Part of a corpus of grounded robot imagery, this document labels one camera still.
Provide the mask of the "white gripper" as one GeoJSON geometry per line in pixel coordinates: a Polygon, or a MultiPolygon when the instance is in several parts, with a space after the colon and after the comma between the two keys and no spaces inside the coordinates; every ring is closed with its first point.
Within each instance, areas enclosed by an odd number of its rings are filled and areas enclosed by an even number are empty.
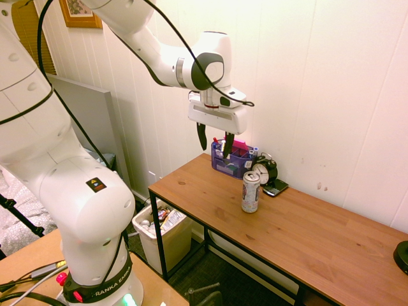
{"type": "Polygon", "coordinates": [[[223,159],[231,154],[235,135],[242,134],[247,129],[247,111],[244,106],[228,108],[220,106],[209,109],[199,101],[190,100],[188,117],[197,122],[196,129],[202,150],[207,149],[206,126],[225,131],[225,146],[223,159]]]}

